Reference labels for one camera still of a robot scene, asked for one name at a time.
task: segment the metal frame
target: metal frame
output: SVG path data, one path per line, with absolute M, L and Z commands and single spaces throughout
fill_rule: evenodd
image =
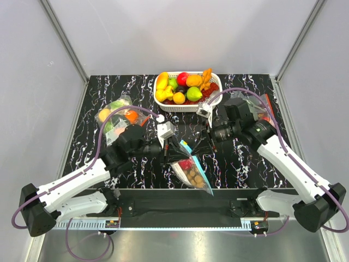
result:
M 74 49 L 71 47 L 71 44 L 67 38 L 67 36 L 64 33 L 64 30 L 61 26 L 61 24 L 58 21 L 57 15 L 52 9 L 51 4 L 49 3 L 48 0 L 39 0 L 41 3 L 42 7 L 44 8 L 44 11 L 46 12 L 47 17 L 52 23 L 53 28 L 55 29 L 57 36 L 61 40 L 68 56 L 70 57 L 73 65 L 75 66 L 79 76 L 81 77 L 82 81 L 84 83 L 87 83 L 89 80 L 89 76 L 86 74 L 82 64 L 80 63 L 76 53 L 74 52 Z
M 71 141 L 73 139 L 74 130 L 75 130 L 78 116 L 79 116 L 79 113 L 81 110 L 81 105 L 82 105 L 83 98 L 84 98 L 85 93 L 86 93 L 89 76 L 86 74 L 86 72 L 85 72 L 82 64 L 80 63 L 76 53 L 74 52 L 71 44 L 69 43 L 69 40 L 68 40 L 67 36 L 65 35 L 64 30 L 63 30 L 61 24 L 59 23 L 57 16 L 52 9 L 51 4 L 49 3 L 49 0 L 39 0 L 39 2 L 43 6 L 43 9 L 46 12 L 47 17 L 49 18 L 55 31 L 57 32 L 57 35 L 60 38 L 65 50 L 67 51 L 67 54 L 70 57 L 72 63 L 74 64 L 79 76 L 81 77 L 81 79 L 85 83 L 84 91 L 82 92 L 78 107 L 76 109 L 72 128 L 70 130 L 69 138 L 68 138 L 67 144 L 65 146 L 64 155 L 63 155 L 61 163 L 60 163 L 60 169 L 57 173 L 57 178 L 59 178 L 63 174 L 64 163 L 67 159 L 69 147 L 70 147 Z M 308 18 L 306 20 L 302 30 L 298 34 L 298 37 L 297 37 L 296 41 L 294 42 L 289 54 L 287 55 L 283 65 L 281 66 L 279 72 L 277 73 L 277 75 L 275 77 L 272 77 L 272 76 L 270 77 L 272 80 L 274 90 L 275 90 L 276 98 L 278 99 L 281 114 L 283 115 L 283 120 L 284 120 L 284 123 L 286 126 L 286 130 L 288 133 L 288 137 L 290 139 L 291 146 L 292 146 L 293 150 L 295 151 L 295 153 L 301 157 L 301 159 L 304 159 L 304 154 L 303 154 L 303 151 L 302 151 L 300 143 L 299 143 L 299 138 L 298 138 L 297 133 L 294 129 L 294 123 L 292 121 L 290 111 L 288 109 L 286 99 L 285 99 L 284 93 L 283 93 L 282 88 L 281 88 L 280 80 L 282 79 L 285 71 L 287 70 L 288 66 L 290 65 L 293 57 L 295 56 L 297 50 L 299 49 L 302 41 L 304 40 L 306 34 L 308 33 L 309 29 L 311 28 L 312 24 L 314 23 L 316 17 L 318 16 L 318 14 L 319 14 L 320 10 L 322 9 L 323 5 L 325 4 L 325 2 L 326 2 L 326 0 L 317 0 L 310 15 L 308 16 Z M 330 231 L 323 230 L 323 229 L 321 230 L 321 232 L 323 235 L 323 239 L 324 239 L 330 260 L 331 261 L 345 262 L 346 259 L 345 259 L 343 252 L 342 252 L 342 248 L 341 248 L 341 244 L 340 244 L 340 241 L 338 239 L 338 236 L 335 233 L 332 233 Z M 26 262 L 37 262 L 38 261 L 41 247 L 42 247 L 43 242 L 44 242 L 44 237 L 45 237 L 45 235 L 32 238 L 31 244 L 29 245 L 27 257 L 25 260 Z
M 312 26 L 312 24 L 314 23 L 315 19 L 317 18 L 321 8 L 323 7 L 323 5 L 325 4 L 326 0 L 317 0 L 314 7 L 312 8 L 303 28 L 300 30 L 298 37 L 296 39 L 296 41 L 294 42 L 291 51 L 288 53 L 284 63 L 282 64 L 279 72 L 277 73 L 277 75 L 275 76 L 275 78 L 280 81 L 288 67 L 288 65 L 291 63 L 293 57 L 295 56 L 298 48 L 300 47 L 304 37 L 306 36 L 306 34 L 308 33 L 310 27 Z
M 81 96 L 80 96 L 79 102 L 78 102 L 77 107 L 76 107 L 73 122 L 72 122 L 72 125 L 70 128 L 70 131 L 69 131 L 69 136 L 68 136 L 68 139 L 65 143 L 64 153 L 63 153 L 62 159 L 59 163 L 59 170 L 57 172 L 56 179 L 62 177 L 62 175 L 63 175 L 65 161 L 67 160 L 69 149 L 70 149 L 70 144 L 73 140 L 75 128 L 77 125 L 77 120 L 79 119 L 79 114 L 80 114 L 80 111 L 82 108 L 82 102 L 83 102 L 83 99 L 84 99 L 86 91 L 87 91 L 87 86 L 88 86 L 88 83 L 85 83 L 83 86 L 83 91 L 81 92 Z M 41 252 L 41 247 L 43 246 L 43 243 L 44 243 L 44 239 L 45 239 L 45 235 L 41 235 L 38 237 L 32 237 L 31 243 L 29 244 L 29 247 L 28 247 L 28 252 L 26 255 L 25 262 L 37 262 L 38 261 L 39 256 L 40 256 L 40 252 Z
M 279 103 L 279 108 L 282 114 L 282 119 L 284 120 L 288 138 L 290 139 L 290 145 L 293 150 L 302 160 L 305 161 L 303 150 L 300 146 L 299 138 L 294 128 L 294 123 L 286 103 L 284 93 L 282 91 L 281 83 L 276 81 L 275 77 L 270 77 L 273 88 L 275 90 L 275 95 Z M 331 220 L 326 224 L 326 226 L 332 227 Z M 331 231 L 321 228 L 321 234 L 325 243 L 325 247 L 331 262 L 346 262 L 345 255 L 343 253 L 342 245 L 339 241 L 338 235 Z

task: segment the plastic bag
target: plastic bag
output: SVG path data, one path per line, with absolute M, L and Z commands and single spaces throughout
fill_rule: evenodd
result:
M 234 91 L 231 95 L 231 98 L 242 98 L 243 100 L 247 101 L 248 105 L 249 105 L 249 109 L 251 111 L 251 113 L 253 114 L 254 119 L 257 120 L 266 120 L 268 121 L 273 127 L 275 127 L 274 122 L 272 120 L 272 118 L 270 117 L 267 109 L 265 109 L 263 107 L 263 105 L 261 104 L 261 102 L 254 96 L 245 96 L 243 94 L 243 92 L 241 91 Z M 267 94 L 263 94 L 261 95 L 261 99 L 263 100 L 263 102 L 265 102 L 265 104 L 268 106 L 270 112 L 273 113 L 273 109 L 272 106 L 270 105 L 270 100 Z
M 102 126 L 108 115 L 115 110 L 126 106 L 132 105 L 132 100 L 129 96 L 122 95 L 117 100 L 107 104 L 104 108 L 100 109 L 94 116 L 99 127 Z M 125 109 L 114 114 L 111 119 L 105 124 L 103 134 L 107 140 L 107 146 L 112 144 L 119 135 L 125 131 L 125 128 L 130 124 L 139 124 L 142 126 L 148 119 L 141 111 L 136 109 Z
M 191 154 L 191 148 L 185 141 L 180 142 L 180 148 Z M 171 164 L 176 176 L 188 187 L 203 189 L 207 193 L 213 195 L 212 188 L 206 178 L 206 175 L 198 161 L 197 156 L 190 156 L 189 159 L 180 160 Z

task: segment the white wall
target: white wall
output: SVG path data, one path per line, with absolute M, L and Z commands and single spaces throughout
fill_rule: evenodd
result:
M 24 261 L 11 217 L 23 186 L 55 179 L 83 83 L 39 1 L 2 0 L 0 33 L 0 261 Z
M 327 1 L 281 80 L 306 162 L 349 190 L 349 1 Z M 349 212 L 349 194 L 344 201 Z M 342 214 L 336 228 L 344 227 Z M 349 259 L 349 233 L 340 239 Z
M 50 0 L 87 74 L 276 74 L 315 0 Z

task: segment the yellow pepper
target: yellow pepper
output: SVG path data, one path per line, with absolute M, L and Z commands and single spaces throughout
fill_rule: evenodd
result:
M 167 86 L 169 80 L 169 74 L 167 72 L 162 72 L 157 79 L 157 90 L 164 90 Z
M 200 86 L 200 91 L 203 89 L 205 90 L 209 89 L 209 85 L 211 84 L 209 82 L 211 79 L 211 73 L 212 73 L 212 68 L 209 68 L 202 73 L 202 85 Z
M 163 102 L 166 99 L 173 97 L 172 90 L 173 90 L 172 86 L 167 86 L 164 90 L 159 89 L 155 93 L 155 97 L 159 102 Z
M 199 86 L 202 84 L 202 77 L 200 75 L 189 75 L 186 79 L 186 85 L 191 86 Z

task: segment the yellow lemon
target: yellow lemon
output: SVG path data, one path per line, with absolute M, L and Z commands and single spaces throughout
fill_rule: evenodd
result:
M 102 109 L 98 114 L 99 121 L 103 123 L 110 113 L 111 111 L 109 108 Z
M 177 105 L 181 105 L 185 102 L 185 96 L 184 94 L 177 92 L 173 95 L 173 101 L 177 104 Z

